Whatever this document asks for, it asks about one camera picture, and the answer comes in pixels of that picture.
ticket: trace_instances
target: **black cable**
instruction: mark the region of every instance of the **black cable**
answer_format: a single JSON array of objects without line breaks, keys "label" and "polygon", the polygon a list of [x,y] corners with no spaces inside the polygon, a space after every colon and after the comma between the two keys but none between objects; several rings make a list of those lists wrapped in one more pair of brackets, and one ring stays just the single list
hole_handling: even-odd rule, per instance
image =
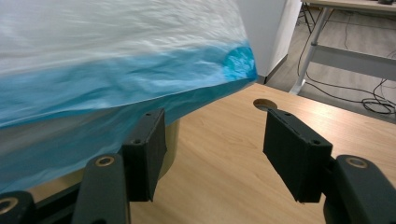
[{"label": "black cable", "polygon": [[[327,22],[330,20],[331,15],[329,16],[329,18],[326,20],[325,24],[323,25],[323,29],[324,29],[324,27],[326,26]],[[349,18],[348,18],[348,22],[346,23],[346,39],[345,39],[344,45],[345,45],[346,49],[348,49],[348,47],[347,47],[347,26],[348,26],[349,23],[350,23],[350,18],[351,18],[351,16],[353,15],[353,13],[349,13],[349,14],[346,14],[346,15],[348,15]],[[306,45],[307,45],[307,43],[308,43],[310,37],[311,37],[311,34],[310,34],[309,37],[307,38],[307,40],[306,40],[306,42],[305,42],[305,45],[304,45],[303,52],[302,52],[301,55],[300,55],[300,59],[299,59],[298,66],[297,66],[297,69],[298,69],[298,70],[297,70],[297,75],[298,75],[298,76],[300,75],[300,63],[301,63],[301,59],[302,59],[302,56],[303,56],[303,54],[304,54]],[[389,56],[392,55],[393,53],[396,53],[396,50],[394,50],[393,52],[391,52],[387,57],[389,57]],[[353,90],[353,91],[362,91],[362,92],[365,92],[365,93],[372,94],[372,95],[374,96],[374,98],[364,98],[364,99],[362,99],[361,101],[353,101],[353,100],[349,100],[349,99],[346,99],[346,98],[342,98],[342,97],[338,97],[338,96],[335,96],[335,95],[331,95],[331,94],[329,94],[328,92],[326,92],[326,91],[322,90],[321,88],[317,87],[316,85],[314,85],[314,84],[312,84],[312,83],[309,83],[309,82],[305,82],[306,84],[308,84],[308,85],[310,85],[310,86],[316,88],[317,90],[319,90],[319,91],[323,92],[324,94],[329,95],[329,96],[331,96],[331,97],[333,97],[333,98],[335,98],[335,99],[343,100],[343,101],[347,101],[347,102],[355,103],[355,104],[362,104],[363,107],[364,107],[365,109],[367,109],[367,110],[369,110],[369,111],[372,111],[372,112],[375,112],[375,113],[378,113],[378,114],[386,114],[386,115],[389,115],[389,114],[395,114],[395,113],[396,113],[396,111],[395,111],[395,112],[392,112],[392,111],[391,111],[391,108],[394,109],[394,106],[396,106],[396,104],[394,104],[394,103],[391,102],[391,101],[388,101],[388,100],[385,99],[384,97],[379,96],[379,95],[377,95],[377,94],[375,93],[375,91],[386,81],[386,80],[384,81],[384,79],[381,80],[380,84],[379,84],[378,86],[375,87],[375,89],[373,90],[373,92],[369,92],[369,91],[365,91],[365,90],[361,90],[361,89],[350,88],[350,87],[344,87],[344,86],[337,86],[337,85],[332,85],[332,84],[320,82],[320,81],[317,81],[317,80],[314,80],[313,78],[311,78],[311,77],[308,75],[307,72],[306,72],[306,75],[307,75],[307,77],[308,77],[310,80],[312,80],[312,81],[314,81],[314,82],[317,82],[317,83],[319,83],[319,84],[322,84],[322,85],[327,85],[327,86],[331,86],[331,87],[335,87],[335,88],[342,88],[342,89],[347,89],[347,90]],[[386,109],[388,110],[388,112],[376,111],[376,110],[372,109],[372,108],[370,107],[370,105],[382,105],[384,108],[386,108]]]},{"label": "black cable", "polygon": [[331,94],[329,94],[328,92],[326,92],[326,91],[322,90],[321,88],[319,88],[319,87],[315,86],[315,85],[314,85],[314,84],[312,84],[312,83],[305,82],[305,84],[307,84],[307,85],[310,85],[310,86],[312,86],[312,87],[314,87],[314,88],[318,89],[319,91],[321,91],[321,92],[325,93],[326,95],[329,95],[329,96],[331,96],[331,97],[333,97],[333,98],[335,98],[335,99],[339,99],[339,100],[347,101],[347,102],[350,102],[350,103],[359,103],[359,104],[361,103],[361,101],[353,101],[353,100],[348,100],[348,99],[345,99],[345,98],[341,98],[341,97],[338,97],[338,96],[331,95]]},{"label": "black cable", "polygon": [[[392,112],[391,109],[394,109],[396,104],[393,103],[392,101],[389,101],[387,99],[385,99],[384,97],[381,97],[384,100],[378,100],[378,98],[376,98],[378,95],[375,94],[375,91],[386,82],[386,79],[381,79],[381,82],[374,88],[373,90],[373,96],[374,98],[366,98],[361,100],[361,103],[363,104],[364,108],[366,108],[369,111],[375,112],[377,114],[384,114],[384,115],[391,115],[391,114],[395,114],[396,112]],[[372,109],[369,105],[381,105],[382,107],[384,107],[385,109],[387,109],[388,112],[382,112],[382,111],[377,111]]]}]

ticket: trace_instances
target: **gray floor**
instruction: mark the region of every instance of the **gray floor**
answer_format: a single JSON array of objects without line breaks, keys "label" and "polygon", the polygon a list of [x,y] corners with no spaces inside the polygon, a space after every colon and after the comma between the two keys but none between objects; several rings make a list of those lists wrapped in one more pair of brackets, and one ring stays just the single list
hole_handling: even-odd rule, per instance
[{"label": "gray floor", "polygon": [[[314,10],[313,14],[316,19],[318,11]],[[270,87],[289,91],[297,80],[298,61],[306,39],[309,36],[306,24],[302,22],[298,23],[300,24],[295,27],[288,59],[279,67],[274,76],[266,84]],[[345,49],[347,46],[350,50],[396,59],[396,17],[378,18],[373,15],[357,12],[335,10],[322,31],[318,42],[321,45],[337,47],[339,49]],[[301,65],[303,64],[308,48],[309,44],[303,55]],[[373,92],[375,87],[381,82],[381,78],[369,77],[316,63],[309,65],[308,75],[312,79],[321,82],[362,89],[369,92]],[[372,94],[366,92],[329,87],[315,83],[312,79],[306,78],[307,82],[337,97],[359,102],[364,98],[373,98]],[[382,88],[377,88],[375,93],[396,103],[396,82],[385,82]],[[381,115],[368,111],[361,103],[350,103],[335,99],[309,85],[304,85],[299,95],[365,116],[396,123],[395,114]],[[383,107],[375,105],[371,105],[371,107],[379,111],[386,111]]]}]

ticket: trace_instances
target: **metal frame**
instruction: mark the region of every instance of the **metal frame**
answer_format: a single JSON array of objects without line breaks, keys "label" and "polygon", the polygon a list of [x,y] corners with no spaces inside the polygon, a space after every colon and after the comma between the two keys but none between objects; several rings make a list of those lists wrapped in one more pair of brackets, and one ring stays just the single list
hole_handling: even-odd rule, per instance
[{"label": "metal frame", "polygon": [[[318,28],[314,30],[314,37],[311,42],[308,54],[300,70],[300,75],[289,91],[292,94],[298,94],[305,84],[305,74],[308,69],[309,63],[320,63],[331,67],[341,68],[347,71],[361,73],[372,77],[381,77],[390,80],[396,80],[394,71],[396,71],[396,60],[378,57],[374,55],[354,52],[351,50],[330,48],[318,44],[320,32],[323,29],[324,22],[329,15],[329,6],[320,5],[323,8],[323,13],[318,21]],[[359,9],[359,11],[372,11],[369,9]]]}]

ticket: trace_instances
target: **clear plastic sheet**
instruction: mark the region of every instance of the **clear plastic sheet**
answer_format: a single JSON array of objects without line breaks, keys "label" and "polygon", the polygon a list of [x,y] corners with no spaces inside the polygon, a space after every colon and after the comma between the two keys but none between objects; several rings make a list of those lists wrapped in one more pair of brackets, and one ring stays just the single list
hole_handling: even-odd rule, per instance
[{"label": "clear plastic sheet", "polygon": [[233,0],[0,2],[0,192],[115,152],[255,80]]}]

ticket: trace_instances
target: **table leg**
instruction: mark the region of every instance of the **table leg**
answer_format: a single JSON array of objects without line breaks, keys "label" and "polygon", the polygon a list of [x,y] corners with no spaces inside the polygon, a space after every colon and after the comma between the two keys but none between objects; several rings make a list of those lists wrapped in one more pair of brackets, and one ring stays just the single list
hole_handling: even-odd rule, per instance
[{"label": "table leg", "polygon": [[327,7],[323,8],[323,12],[319,18],[317,27],[314,30],[314,37],[312,39],[311,46],[309,47],[308,54],[306,55],[303,67],[300,71],[300,76],[298,77],[296,83],[294,83],[294,86],[291,88],[289,93],[297,95],[300,92],[303,85],[305,84],[305,79],[304,79],[305,73],[306,73],[306,70],[308,70],[308,65],[312,60],[312,56],[314,55],[315,48],[318,44],[320,32],[323,29],[324,22],[326,21],[326,18],[328,17],[328,15],[329,15],[329,9]]}]

